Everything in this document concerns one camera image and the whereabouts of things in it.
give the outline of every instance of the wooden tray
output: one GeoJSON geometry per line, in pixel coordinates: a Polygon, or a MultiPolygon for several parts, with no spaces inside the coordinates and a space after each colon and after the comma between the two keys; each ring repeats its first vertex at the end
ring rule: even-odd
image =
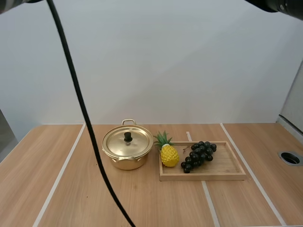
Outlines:
{"type": "Polygon", "coordinates": [[[197,142],[173,142],[178,151],[180,160],[175,167],[166,167],[160,159],[160,181],[241,181],[245,180],[246,174],[237,157],[226,141],[211,142],[217,145],[214,159],[205,161],[203,165],[185,174],[181,168],[181,162],[189,156],[191,146],[197,142]]]}

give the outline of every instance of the lid knob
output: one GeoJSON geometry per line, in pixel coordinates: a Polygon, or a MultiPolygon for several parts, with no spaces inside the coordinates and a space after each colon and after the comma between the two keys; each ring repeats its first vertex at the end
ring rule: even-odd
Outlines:
{"type": "Polygon", "coordinates": [[[125,142],[129,143],[132,140],[133,140],[132,134],[129,131],[127,131],[126,133],[124,133],[124,141],[125,142]]]}

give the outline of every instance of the pot handle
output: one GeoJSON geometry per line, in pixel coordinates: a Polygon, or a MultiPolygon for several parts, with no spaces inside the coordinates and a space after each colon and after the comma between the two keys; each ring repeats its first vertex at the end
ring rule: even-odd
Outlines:
{"type": "Polygon", "coordinates": [[[136,122],[135,122],[133,119],[125,119],[125,120],[123,120],[123,121],[122,121],[122,125],[124,125],[125,122],[133,122],[134,125],[137,125],[136,122]]]}
{"type": "Polygon", "coordinates": [[[134,157],[119,157],[117,159],[113,159],[114,162],[120,162],[120,161],[123,161],[123,160],[136,160],[134,157]]]}

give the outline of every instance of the pineapple leaves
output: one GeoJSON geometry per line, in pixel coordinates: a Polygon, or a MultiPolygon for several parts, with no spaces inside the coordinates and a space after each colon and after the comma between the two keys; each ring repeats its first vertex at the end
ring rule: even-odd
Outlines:
{"type": "Polygon", "coordinates": [[[156,146],[162,147],[164,144],[170,144],[173,145],[170,141],[172,140],[172,138],[167,139],[167,135],[168,133],[166,133],[166,131],[163,132],[163,134],[161,134],[160,132],[158,132],[157,136],[153,136],[154,138],[156,138],[158,141],[156,141],[156,146]]]}
{"type": "Polygon", "coordinates": [[[171,139],[172,139],[172,137],[167,141],[167,143],[170,144],[170,145],[172,144],[172,143],[170,142],[171,139]]]}

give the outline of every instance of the round hole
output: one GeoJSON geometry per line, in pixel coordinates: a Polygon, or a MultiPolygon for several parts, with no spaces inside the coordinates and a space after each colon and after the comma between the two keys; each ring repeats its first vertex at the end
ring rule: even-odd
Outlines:
{"type": "Polygon", "coordinates": [[[298,159],[295,155],[290,154],[290,153],[282,153],[281,157],[288,163],[290,164],[299,164],[300,163],[300,159],[298,159]]]}

